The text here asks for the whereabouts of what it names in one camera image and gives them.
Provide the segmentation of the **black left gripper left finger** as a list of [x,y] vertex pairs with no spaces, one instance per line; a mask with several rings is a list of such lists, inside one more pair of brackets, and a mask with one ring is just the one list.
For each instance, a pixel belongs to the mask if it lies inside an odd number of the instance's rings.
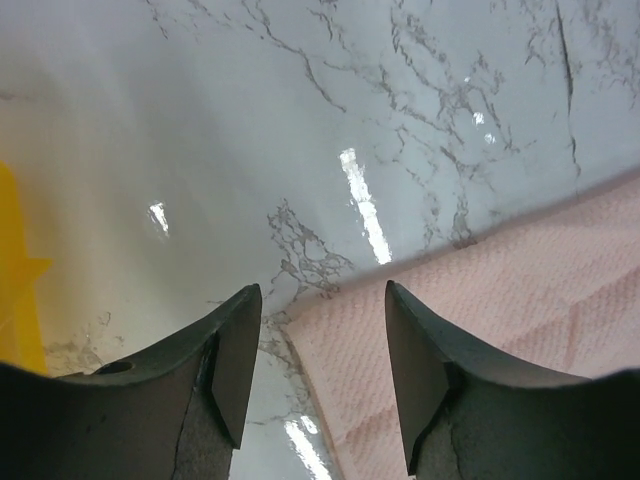
[[5,479],[225,479],[242,442],[258,285],[90,374],[1,367]]

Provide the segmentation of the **pink waffle towel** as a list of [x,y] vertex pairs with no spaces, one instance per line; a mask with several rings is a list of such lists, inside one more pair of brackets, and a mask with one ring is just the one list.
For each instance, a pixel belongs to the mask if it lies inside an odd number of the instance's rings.
[[[639,363],[639,183],[615,182],[545,216],[398,274],[445,319],[546,367],[597,376]],[[289,336],[346,479],[403,479],[384,280],[297,314]]]

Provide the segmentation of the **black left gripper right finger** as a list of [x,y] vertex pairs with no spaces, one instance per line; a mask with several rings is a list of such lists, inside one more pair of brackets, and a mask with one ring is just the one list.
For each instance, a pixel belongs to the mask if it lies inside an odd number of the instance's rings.
[[406,468],[418,479],[635,479],[639,373],[595,379],[500,350],[388,282]]

